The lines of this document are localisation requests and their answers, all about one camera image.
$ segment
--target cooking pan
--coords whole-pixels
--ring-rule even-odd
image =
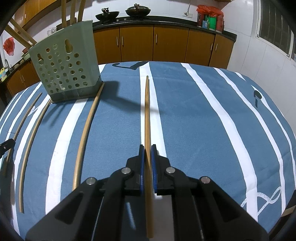
[[[102,12],[103,13],[96,15],[97,20],[100,20],[100,21],[112,20],[112,19],[115,19],[119,14],[118,11],[109,12],[109,8],[102,8]]]
[[[143,17],[150,13],[151,9],[145,6],[140,6],[139,4],[135,3],[134,6],[129,7],[126,10],[126,14],[131,17]]]

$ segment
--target metal screw head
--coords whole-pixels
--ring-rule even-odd
[[[175,168],[173,168],[173,167],[167,167],[166,168],[166,172],[167,173],[174,173],[176,170],[175,170]]]
[[[131,169],[128,168],[128,167],[124,167],[124,168],[121,169],[121,172],[122,172],[123,174],[129,174],[129,173],[131,172]]]
[[[210,183],[210,181],[211,181],[211,179],[210,179],[209,177],[202,177],[200,180],[201,180],[202,183],[204,183],[204,184],[208,184],[208,183]]]
[[[94,183],[96,182],[96,179],[94,177],[89,177],[87,180],[86,180],[86,183],[88,185],[93,185]]]

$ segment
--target table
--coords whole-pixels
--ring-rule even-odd
[[[295,190],[296,140],[262,88],[241,74],[193,64],[142,61],[99,68],[105,86],[88,136],[82,181],[108,177],[138,154],[144,144],[148,75],[151,144],[187,176],[209,176],[271,230]],[[0,177],[0,207],[23,238],[71,192],[78,146],[94,100],[49,106],[28,159],[23,214],[18,207],[20,169],[26,136],[49,99],[42,84],[18,93],[0,119],[0,142],[4,142],[41,92],[18,135],[14,163],[8,167],[7,176],[12,178]],[[153,240],[173,240],[170,204],[169,196],[155,198]],[[137,198],[126,198],[122,229],[122,240],[147,240],[144,207]]]

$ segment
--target wooden pole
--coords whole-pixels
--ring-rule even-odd
[[[51,102],[52,102],[52,100],[49,99],[48,102],[46,103],[46,105],[44,106],[44,108],[42,109],[41,114],[39,115],[39,117],[36,121],[36,124],[34,126],[32,133],[31,133],[31,136],[30,136],[30,139],[29,139],[29,142],[27,145],[24,160],[22,162],[22,169],[20,172],[20,186],[19,186],[19,207],[20,207],[21,213],[24,213],[24,181],[25,181],[25,172],[26,172],[26,167],[27,167],[27,163],[28,163],[28,157],[29,157],[30,150],[31,150],[35,135],[37,133],[38,127],[39,127]]]
[[[21,34],[23,34],[27,40],[29,40],[33,45],[37,44],[37,42],[28,34],[21,26],[18,25],[18,23],[11,18],[10,19],[11,24],[17,28],[18,31],[20,31]]]
[[[89,129],[91,126],[91,121],[94,117],[94,111],[96,109],[96,106],[98,105],[99,102],[99,98],[102,92],[102,89],[104,87],[104,82],[102,83],[96,97],[94,98],[94,102],[91,106],[91,109],[89,111],[89,115],[87,116],[85,125],[84,125],[84,129],[82,132],[82,136],[80,139],[80,143],[79,143],[79,147],[78,147],[78,153],[77,153],[77,157],[76,157],[76,163],[75,163],[75,168],[74,168],[74,177],[73,177],[73,186],[72,186],[72,190],[74,191],[80,184],[80,174],[81,174],[81,164],[82,164],[82,158],[83,158],[83,153],[85,150],[85,144],[86,144],[86,138],[88,136],[89,133]]]
[[[25,113],[23,119],[21,120],[16,132],[15,132],[15,135],[13,137],[13,140],[16,141],[17,139],[17,136],[20,132],[20,129],[22,128],[22,125],[24,124],[28,114],[30,113],[31,109],[33,108],[33,106],[36,104],[37,100],[40,98],[40,96],[42,95],[42,92],[36,97],[36,99],[33,101],[33,103],[30,105],[30,107],[28,108],[27,112]],[[3,175],[6,177],[6,171],[7,171],[7,166],[8,166],[8,163],[10,161],[10,158],[11,158],[11,154],[12,154],[12,148],[9,149],[8,151],[8,154],[7,154],[7,157],[6,157],[6,160],[4,162],[4,165],[3,165]]]
[[[66,0],[62,0],[61,3],[62,9],[62,28],[67,27],[67,19],[66,19]]]
[[[153,238],[153,191],[152,191],[152,166],[151,166],[151,132],[150,132],[150,89],[149,78],[146,77],[145,87],[145,165],[144,165],[144,187],[145,187],[145,213],[146,213],[146,235]]]
[[[81,22],[82,21],[82,16],[83,16],[83,11],[84,11],[85,1],[86,0],[81,0],[81,2],[80,2],[77,22]]]
[[[71,1],[70,25],[75,23],[75,5],[76,0]]]
[[[15,40],[17,40],[20,44],[22,44],[22,45],[25,46],[26,48],[29,49],[29,48],[32,47],[31,44],[29,44],[26,40],[24,40],[24,38],[23,38],[22,36],[20,36],[16,31],[14,31],[14,30],[12,29],[12,27],[10,27],[9,25],[7,25],[7,26],[5,27],[5,31],[6,31],[7,33],[9,33],[12,37],[14,37]]]

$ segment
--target black countertop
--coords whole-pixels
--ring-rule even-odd
[[[237,40],[237,35],[228,31],[223,31],[222,33],[218,33],[209,29],[201,28],[197,26],[197,22],[182,19],[182,18],[172,18],[172,17],[163,17],[163,16],[146,16],[143,19],[133,19],[131,17],[120,17],[116,18],[116,21],[98,21],[93,22],[93,30],[110,28],[116,26],[125,26],[125,25],[151,25],[151,24],[159,24],[159,25],[172,25],[185,27],[190,29],[196,29],[199,31],[203,31],[210,34],[219,34],[223,37],[226,37],[232,41]]]

